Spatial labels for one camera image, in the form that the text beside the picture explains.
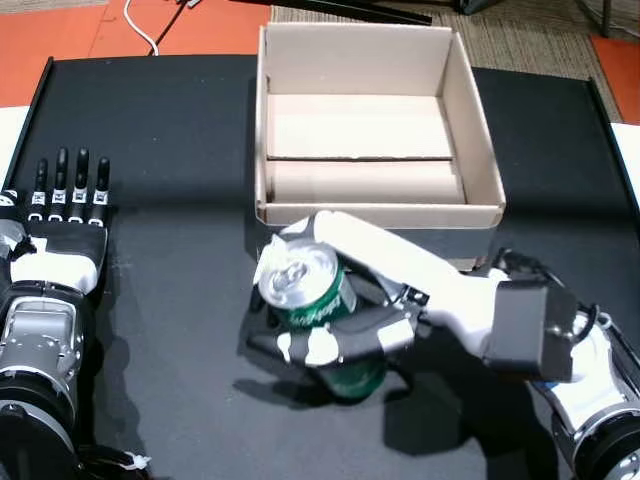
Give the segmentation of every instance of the black finger segment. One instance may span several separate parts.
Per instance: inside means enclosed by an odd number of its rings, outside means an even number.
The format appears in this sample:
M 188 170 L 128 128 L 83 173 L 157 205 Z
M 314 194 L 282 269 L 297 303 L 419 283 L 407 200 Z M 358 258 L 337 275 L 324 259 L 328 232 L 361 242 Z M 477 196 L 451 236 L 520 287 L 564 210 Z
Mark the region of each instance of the black finger segment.
M 53 185 L 53 196 L 51 197 L 51 211 L 49 212 L 50 222 L 62 222 L 64 211 L 67 205 L 67 164 L 69 152 L 62 147 L 58 152 L 56 160 L 56 176 Z
M 93 196 L 89 193 L 89 150 L 81 148 L 76 157 L 75 172 L 71 171 L 73 180 L 73 192 L 67 195 L 67 173 L 69 171 L 69 150 L 61 147 L 55 161 L 55 173 L 53 175 L 53 193 L 51 194 L 51 204 L 48 207 L 48 178 L 49 162 L 42 158 L 36 167 L 35 182 L 31 204 L 29 206 L 28 219 L 30 221 L 63 222 L 67 220 L 71 223 L 84 223 L 88 217 L 90 225 L 104 226 L 109 203 L 109 174 L 110 161 L 107 157 L 100 158 L 96 170 L 96 188 Z M 67 211 L 67 197 L 70 197 L 69 210 Z M 5 199 L 0 198 L 0 206 L 15 204 L 15 199 L 11 195 Z
M 87 177 L 89 175 L 89 150 L 81 148 L 76 162 L 76 180 L 71 197 L 70 222 L 83 223 L 87 204 Z
M 109 204 L 110 168 L 109 159 L 107 157 L 102 157 L 98 163 L 96 191 L 93 194 L 93 204 L 91 205 L 89 225 L 96 225 L 98 227 L 104 226 L 104 220 L 107 215 L 107 205 Z
M 43 220 L 45 214 L 45 204 L 47 201 L 47 174 L 49 162 L 46 158 L 40 159 L 36 168 L 36 181 L 31 196 L 29 207 L 29 221 Z

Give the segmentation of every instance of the white robotic hand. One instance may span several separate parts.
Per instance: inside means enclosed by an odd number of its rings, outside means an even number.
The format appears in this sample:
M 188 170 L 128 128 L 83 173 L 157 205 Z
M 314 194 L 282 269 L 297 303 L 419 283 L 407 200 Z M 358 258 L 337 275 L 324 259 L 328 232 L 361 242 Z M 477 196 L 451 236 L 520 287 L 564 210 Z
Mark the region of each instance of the white robotic hand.
M 386 292 L 384 305 L 310 330 L 257 334 L 249 339 L 254 347 L 291 363 L 335 366 L 406 348 L 420 320 L 449 328 L 469 353 L 496 370 L 530 379 L 571 378 L 577 302 L 542 275 L 518 281 L 499 269 L 488 277 L 463 275 L 384 229 L 323 211 L 274 236 L 254 284 L 281 245 L 300 237 L 332 247 L 356 273 L 373 277 Z
M 579 480 L 640 478 L 640 360 L 610 317 L 579 303 L 540 262 L 504 251 L 487 277 L 467 276 L 383 229 L 319 212 L 274 236 L 254 286 L 300 237 L 332 247 L 386 298 L 333 324 L 254 334 L 251 346 L 300 366 L 339 367 L 409 347 L 418 322 L 449 328 L 489 368 L 532 381 Z M 254 288 L 254 307 L 258 295 Z

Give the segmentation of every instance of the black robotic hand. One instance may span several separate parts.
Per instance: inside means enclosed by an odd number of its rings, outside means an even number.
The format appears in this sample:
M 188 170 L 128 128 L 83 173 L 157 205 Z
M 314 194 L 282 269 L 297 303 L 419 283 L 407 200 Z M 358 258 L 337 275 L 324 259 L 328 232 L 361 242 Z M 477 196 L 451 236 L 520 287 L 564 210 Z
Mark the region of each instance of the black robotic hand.
M 90 196 L 81 149 L 69 198 L 68 163 L 61 148 L 50 192 L 48 161 L 38 162 L 29 205 L 15 191 L 0 193 L 0 479 L 147 478 L 143 457 L 76 441 L 77 378 L 94 331 L 88 295 L 107 251 L 110 165 L 98 162 Z

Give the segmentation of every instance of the box flap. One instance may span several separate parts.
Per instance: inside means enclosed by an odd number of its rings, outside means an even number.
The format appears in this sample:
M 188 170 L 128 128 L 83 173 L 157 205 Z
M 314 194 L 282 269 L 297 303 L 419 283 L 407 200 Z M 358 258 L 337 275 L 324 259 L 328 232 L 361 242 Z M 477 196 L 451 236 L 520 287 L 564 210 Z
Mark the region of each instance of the box flap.
M 446 27 L 271 23 L 269 92 L 436 95 L 451 37 Z

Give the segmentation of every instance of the orange floor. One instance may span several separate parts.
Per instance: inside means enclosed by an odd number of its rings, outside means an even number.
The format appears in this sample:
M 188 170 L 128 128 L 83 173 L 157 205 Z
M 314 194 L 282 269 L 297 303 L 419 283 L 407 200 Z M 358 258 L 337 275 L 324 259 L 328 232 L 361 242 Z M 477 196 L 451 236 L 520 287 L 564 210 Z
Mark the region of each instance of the orange floor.
M 149 45 L 126 23 L 125 0 L 99 7 L 0 15 L 0 107 L 28 105 L 47 58 L 146 55 Z M 157 38 L 178 5 L 174 0 L 133 0 L 129 15 Z M 163 55 L 255 54 L 258 27 L 269 8 L 229 0 L 202 0 L 185 8 L 160 44 Z
M 624 123 L 640 125 L 640 44 L 592 36 Z

